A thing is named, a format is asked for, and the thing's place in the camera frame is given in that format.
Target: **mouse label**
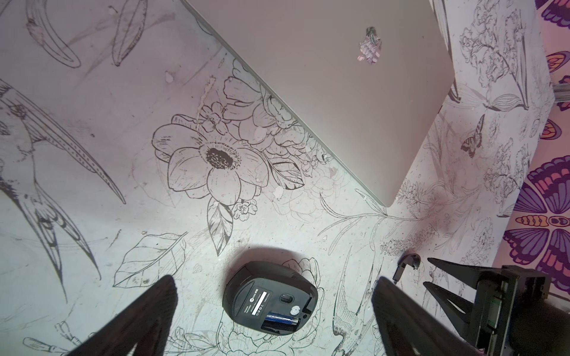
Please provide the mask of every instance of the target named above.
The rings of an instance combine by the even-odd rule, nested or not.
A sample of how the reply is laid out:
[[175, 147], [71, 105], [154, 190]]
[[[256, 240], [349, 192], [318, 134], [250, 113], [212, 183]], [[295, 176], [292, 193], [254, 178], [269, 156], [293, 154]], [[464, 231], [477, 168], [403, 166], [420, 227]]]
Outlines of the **mouse label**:
[[263, 312], [263, 308], [267, 305], [267, 301], [271, 297], [271, 291], [254, 286], [251, 289], [250, 294], [247, 296], [247, 300], [242, 307], [242, 313], [250, 317], [259, 317]]

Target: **laptop lid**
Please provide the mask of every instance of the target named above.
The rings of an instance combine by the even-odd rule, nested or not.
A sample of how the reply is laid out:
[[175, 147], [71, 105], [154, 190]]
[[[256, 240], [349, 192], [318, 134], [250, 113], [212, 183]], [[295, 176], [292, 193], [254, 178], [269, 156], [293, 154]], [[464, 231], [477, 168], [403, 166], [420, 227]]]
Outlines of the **laptop lid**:
[[182, 0], [390, 206], [454, 78], [427, 0]]

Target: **bird drawing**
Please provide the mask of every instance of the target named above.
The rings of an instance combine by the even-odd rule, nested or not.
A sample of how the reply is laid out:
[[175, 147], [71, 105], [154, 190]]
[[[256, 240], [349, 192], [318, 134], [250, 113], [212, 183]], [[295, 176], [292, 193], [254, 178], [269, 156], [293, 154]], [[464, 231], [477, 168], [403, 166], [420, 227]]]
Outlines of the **bird drawing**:
[[360, 301], [360, 305], [355, 313], [348, 310], [347, 293], [344, 289], [344, 281], [347, 275], [349, 257], [350, 250], [348, 251], [347, 259], [344, 262], [343, 275], [340, 278], [339, 288], [336, 292], [335, 309], [333, 311], [332, 317], [332, 332], [335, 336], [341, 335], [343, 339], [333, 351], [332, 356], [351, 355], [358, 347], [363, 336], [366, 335], [368, 329], [370, 329], [374, 323], [374, 315], [368, 317], [366, 322], [364, 318], [364, 309], [367, 303], [370, 302], [372, 291], [374, 289], [374, 286], [372, 284], [372, 272], [374, 271], [374, 264], [372, 264], [372, 267], [370, 269], [370, 275], [368, 276], [368, 282], [364, 288], [362, 300]]
[[101, 177], [124, 204], [125, 199], [103, 168], [73, 137], [31, 100], [0, 79], [0, 189], [16, 204], [38, 236], [67, 299], [54, 228], [59, 226], [77, 243], [98, 273], [99, 267], [77, 226], [36, 180], [34, 144], [39, 141], [65, 150], [84, 168]]

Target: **floral mural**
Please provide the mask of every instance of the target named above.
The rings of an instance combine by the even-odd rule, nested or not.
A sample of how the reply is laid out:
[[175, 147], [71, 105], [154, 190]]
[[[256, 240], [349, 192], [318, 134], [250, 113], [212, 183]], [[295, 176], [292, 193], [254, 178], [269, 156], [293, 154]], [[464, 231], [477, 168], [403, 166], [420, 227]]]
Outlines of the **floral mural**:
[[[486, 107], [495, 111], [516, 107], [528, 110], [522, 20], [515, 10], [500, 22], [498, 8], [499, 0], [479, 0], [471, 27], [466, 27], [461, 35], [461, 53], [477, 69], [481, 87], [487, 89]], [[518, 93], [490, 97], [492, 83], [506, 76], [514, 80]]]
[[237, 60], [223, 92], [227, 105], [204, 105], [197, 118], [175, 114], [152, 138], [156, 157], [168, 163], [168, 187], [192, 199], [210, 197], [207, 223], [218, 255], [234, 219], [255, 215], [254, 197], [269, 179], [295, 190], [331, 160]]

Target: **butterfly pattern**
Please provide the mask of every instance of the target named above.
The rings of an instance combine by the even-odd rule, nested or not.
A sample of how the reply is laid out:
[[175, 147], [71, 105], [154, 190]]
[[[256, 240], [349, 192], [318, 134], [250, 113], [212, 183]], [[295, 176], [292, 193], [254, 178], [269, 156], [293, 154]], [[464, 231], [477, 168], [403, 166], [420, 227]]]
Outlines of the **butterfly pattern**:
[[550, 73], [555, 72], [560, 67], [566, 64], [570, 60], [570, 52], [561, 51], [549, 54], [546, 56], [546, 61], [548, 63], [548, 71]]
[[[536, 8], [539, 9], [548, 0], [535, 0]], [[554, 0], [546, 9], [542, 12], [541, 16], [545, 21], [550, 21], [556, 23], [560, 27], [570, 28], [570, 4], [568, 0]]]
[[540, 138], [542, 140], [555, 140], [562, 135], [562, 129], [556, 123], [550, 119], [546, 121], [546, 125], [542, 131]]
[[483, 135], [481, 134], [481, 131], [483, 130], [484, 121], [485, 121], [485, 115], [481, 116], [481, 118], [479, 119], [479, 123], [477, 124], [477, 127], [475, 128], [475, 132], [473, 133], [473, 135], [468, 137], [461, 145], [461, 149], [464, 150], [465, 152], [468, 152], [469, 157], [471, 158], [475, 156], [475, 150], [481, 147], [481, 144], [483, 142]]
[[570, 294], [570, 218], [563, 216], [570, 210], [570, 156], [543, 164], [527, 178], [530, 184], [523, 183], [514, 211], [532, 214], [515, 219], [528, 227], [507, 230], [503, 239], [518, 264], [533, 263], [541, 256], [536, 269], [549, 274], [556, 288]]

